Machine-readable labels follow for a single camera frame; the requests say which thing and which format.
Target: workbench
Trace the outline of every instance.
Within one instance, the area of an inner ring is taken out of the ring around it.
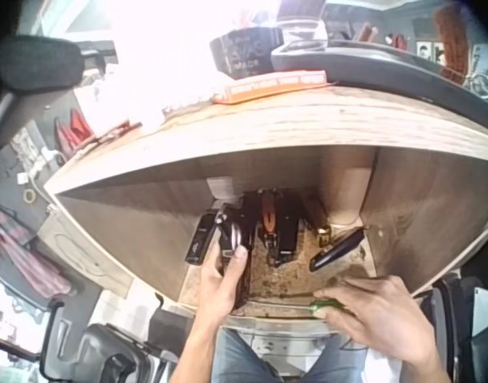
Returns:
[[[353,184],[349,174],[364,176]],[[488,238],[488,129],[426,101],[328,86],[193,107],[72,158],[45,188],[110,259],[192,309],[199,268],[184,258],[215,197],[311,188],[329,211],[342,196],[361,198],[349,227],[364,224],[366,240],[315,273],[303,227],[297,260],[277,269],[256,241],[253,299],[307,303],[343,274],[396,274],[416,294]],[[252,304],[228,323],[321,328],[307,313]]]

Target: screwdriver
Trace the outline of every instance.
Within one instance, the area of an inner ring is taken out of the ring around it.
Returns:
[[[338,310],[342,310],[347,314],[351,314],[349,310],[345,308],[340,302],[336,299],[317,299],[311,302],[309,305],[287,305],[284,303],[275,303],[275,302],[259,302],[259,301],[248,301],[249,303],[253,303],[254,305],[259,306],[267,306],[267,307],[278,307],[282,309],[292,309],[292,310],[309,310],[311,314],[315,311],[323,308],[323,307],[334,307]]]

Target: person's left hand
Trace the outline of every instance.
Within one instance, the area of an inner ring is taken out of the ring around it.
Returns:
[[[218,272],[218,258],[221,249],[216,243],[209,251],[202,265],[199,288],[197,321],[207,326],[219,327],[235,304],[235,290],[247,262],[247,249],[239,246],[225,272]]]

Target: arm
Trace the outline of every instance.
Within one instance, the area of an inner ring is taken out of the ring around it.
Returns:
[[[358,343],[401,359],[401,381],[450,383],[437,354],[434,328],[399,277],[346,278],[315,296],[335,298],[354,313],[325,307],[316,317]]]
[[[247,250],[239,246],[222,277],[217,270],[219,245],[210,250],[202,266],[195,323],[171,383],[208,383],[211,380],[218,329],[235,304],[235,289],[247,262]]]

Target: jeans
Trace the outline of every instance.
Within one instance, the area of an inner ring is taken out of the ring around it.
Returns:
[[[367,349],[332,334],[302,383],[361,383]],[[281,383],[269,366],[233,330],[218,333],[212,383]]]

